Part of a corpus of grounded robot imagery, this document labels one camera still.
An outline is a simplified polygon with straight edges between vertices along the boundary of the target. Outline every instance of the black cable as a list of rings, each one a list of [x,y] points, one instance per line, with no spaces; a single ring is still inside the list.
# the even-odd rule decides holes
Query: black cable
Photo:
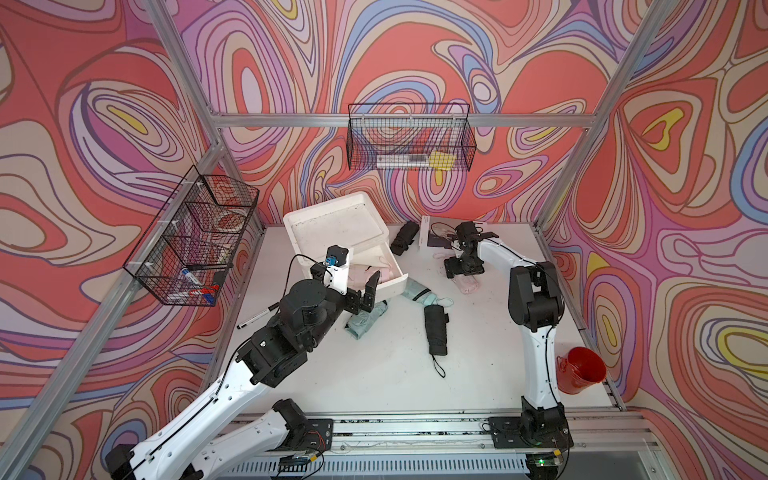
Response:
[[[285,287],[283,287],[283,296],[285,296],[286,295],[286,291],[288,291],[288,279],[290,278],[290,268],[293,266],[293,261],[297,257],[303,257],[303,258],[306,258],[308,260],[312,260],[313,263],[319,263],[319,262],[316,262],[315,259],[313,259],[312,257],[308,257],[307,255],[304,255],[303,253],[297,253],[296,255],[294,255],[293,258],[290,259],[290,263],[288,263],[288,274],[286,275],[286,285],[285,285]],[[327,266],[325,266],[325,269],[326,269],[326,272],[328,272],[328,274],[331,276],[331,279],[333,279],[333,274],[331,273],[330,270],[328,270]]]
[[[552,378],[549,376],[549,355],[547,355],[547,348],[549,347],[549,334],[552,333],[552,330],[554,330],[554,327],[549,327],[547,336],[544,338],[544,363],[547,365],[547,384],[549,384],[549,392],[552,394],[552,399],[554,400],[557,397],[554,396],[554,390],[552,389]]]
[[[325,450],[323,450],[322,452],[320,452],[320,458],[321,458],[321,461],[322,461],[322,463],[320,463],[320,466],[319,466],[319,467],[317,467],[317,470],[315,470],[314,472],[310,473],[309,475],[307,475],[306,477],[303,477],[303,478],[309,478],[309,477],[311,477],[312,475],[315,475],[317,472],[319,472],[320,470],[322,470],[324,466],[326,466],[326,456],[325,456]]]
[[[547,270],[544,270],[544,267],[542,267],[542,266],[541,266],[541,265],[539,265],[538,263],[536,263],[536,262],[531,262],[530,260],[526,260],[525,258],[521,257],[519,253],[517,253],[517,252],[515,252],[513,249],[511,249],[511,248],[507,247],[507,246],[506,246],[506,245],[504,245],[503,243],[497,243],[497,242],[495,242],[495,241],[493,241],[493,240],[490,240],[490,239],[488,239],[488,241],[489,241],[489,242],[491,242],[491,243],[494,243],[494,244],[496,244],[496,245],[499,245],[501,248],[503,248],[504,250],[507,250],[509,253],[511,253],[512,255],[516,256],[516,257],[517,257],[517,258],[519,258],[520,260],[522,260],[522,261],[524,261],[524,262],[527,262],[527,263],[530,263],[530,264],[531,264],[531,266],[534,266],[534,267],[536,267],[536,269],[537,269],[537,270],[539,270],[540,272],[542,272],[544,275],[548,276],[548,277],[549,277],[549,279],[550,279],[550,280],[552,280],[552,281],[554,282],[554,284],[555,284],[555,285],[558,285],[558,286],[560,285],[560,283],[558,283],[558,281],[557,281],[557,280],[556,280],[556,279],[555,279],[555,278],[554,278],[552,275],[550,275],[549,273],[547,273]],[[560,321],[562,318],[563,318],[563,316],[562,316],[562,315],[560,315],[560,318],[558,319],[558,322],[559,322],[559,321]]]
[[[437,372],[438,375],[440,375],[440,378],[444,379],[445,378],[445,369],[442,368],[439,363],[437,363],[437,359],[435,358],[434,355],[432,356],[432,366],[435,367],[435,371]]]
[[[563,469],[558,473],[558,476],[554,477],[554,480],[560,480],[560,477],[565,473],[566,467],[568,467],[568,460],[571,458],[571,447],[568,447],[568,450],[565,451],[565,453],[568,454],[567,457],[565,457],[565,463],[563,464]]]
[[[229,369],[230,369],[230,365],[232,364],[232,360],[234,360],[234,358],[235,358],[235,355],[237,354],[237,350],[239,350],[239,349],[240,349],[240,348],[241,348],[243,345],[245,345],[245,344],[246,344],[246,343],[247,343],[249,340],[250,340],[250,337],[248,337],[247,339],[245,339],[245,340],[244,340],[244,341],[243,341],[243,342],[242,342],[240,345],[238,345],[238,346],[237,346],[237,348],[235,349],[235,351],[234,351],[234,352],[232,352],[232,356],[230,356],[230,361],[227,363],[227,366],[224,368],[224,374],[221,376],[221,382],[219,382],[219,387],[216,389],[216,392],[214,393],[214,396],[218,396],[218,395],[219,395],[219,391],[221,390],[221,386],[224,384],[224,380],[225,380],[225,379],[227,379],[227,372],[228,372],[228,371],[229,371]],[[166,444],[166,443],[167,443],[169,440],[171,440],[171,439],[172,439],[172,438],[173,438],[173,437],[174,437],[174,436],[175,436],[175,435],[176,435],[178,432],[180,432],[181,430],[184,430],[184,427],[186,427],[187,425],[189,425],[189,423],[190,423],[192,420],[194,420],[194,419],[195,419],[195,417],[197,417],[197,416],[198,416],[198,415],[199,415],[199,414],[200,414],[200,413],[201,413],[203,410],[205,410],[205,408],[206,408],[207,406],[209,406],[209,405],[210,405],[210,404],[211,404],[213,401],[214,401],[214,399],[212,399],[212,398],[211,398],[211,399],[208,399],[208,401],[207,401],[207,402],[205,402],[205,405],[201,406],[199,410],[197,410],[197,411],[196,411],[194,414],[192,414],[192,416],[191,416],[189,419],[187,419],[187,421],[186,421],[186,422],[184,422],[184,423],[181,425],[181,427],[179,427],[178,429],[174,430],[174,432],[173,432],[173,433],[171,433],[171,434],[170,434],[168,437],[166,437],[166,439],[165,439],[165,440],[163,440],[163,441],[162,441],[162,442],[161,442],[161,443],[160,443],[160,444],[159,444],[157,447],[155,447],[155,448],[154,448],[154,450],[152,450],[151,452],[149,452],[149,455],[150,455],[150,457],[151,457],[151,456],[152,456],[152,455],[153,455],[153,454],[154,454],[154,453],[155,453],[157,450],[160,450],[160,449],[163,447],[163,445],[165,445],[165,444]],[[145,457],[144,457],[144,458],[141,460],[141,462],[138,462],[138,464],[137,464],[135,467],[133,467],[133,468],[131,469],[131,471],[130,471],[130,472],[126,473],[126,474],[123,476],[123,478],[121,478],[121,480],[125,480],[126,478],[128,478],[128,476],[129,476],[130,474],[132,474],[133,472],[135,472],[135,471],[136,471],[136,469],[137,469],[137,468],[139,468],[139,467],[141,467],[141,466],[144,464],[144,462],[146,462],[146,461],[147,461],[147,458],[146,458],[146,456],[145,456]]]

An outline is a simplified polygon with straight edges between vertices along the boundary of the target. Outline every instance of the red bucket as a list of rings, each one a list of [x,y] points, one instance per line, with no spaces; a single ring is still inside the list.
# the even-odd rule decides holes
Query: red bucket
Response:
[[[572,348],[566,357],[558,357],[558,388],[563,393],[576,395],[605,380],[607,373],[603,359],[583,346]]]

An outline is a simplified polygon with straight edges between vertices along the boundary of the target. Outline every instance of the white storage box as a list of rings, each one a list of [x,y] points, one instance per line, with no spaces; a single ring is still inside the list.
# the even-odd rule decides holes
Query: white storage box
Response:
[[[392,275],[376,288],[376,302],[405,291],[408,274],[400,270],[389,249],[389,229],[365,192],[290,212],[283,223],[296,253],[323,262],[328,247],[338,245],[354,249],[352,265],[387,266]],[[310,278],[311,262],[301,257],[296,260]]]

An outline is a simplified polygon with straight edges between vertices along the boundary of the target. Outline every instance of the light blue face mask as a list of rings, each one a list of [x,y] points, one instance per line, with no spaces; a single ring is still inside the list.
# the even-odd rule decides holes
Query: light blue face mask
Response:
[[[408,300],[421,303],[423,306],[453,305],[453,299],[448,297],[438,298],[429,288],[423,286],[421,283],[411,278],[411,276],[408,276],[406,281],[406,291],[403,292],[402,295]]]

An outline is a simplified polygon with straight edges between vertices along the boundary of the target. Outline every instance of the black wire basket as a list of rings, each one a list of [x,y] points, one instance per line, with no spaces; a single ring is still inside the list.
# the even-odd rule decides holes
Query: black wire basket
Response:
[[[164,305],[214,306],[259,191],[226,175],[200,175],[197,169],[191,179],[191,188],[147,258],[135,270],[127,266],[136,262],[126,261],[124,267]]]
[[[477,144],[466,103],[349,104],[350,170],[469,171]]]

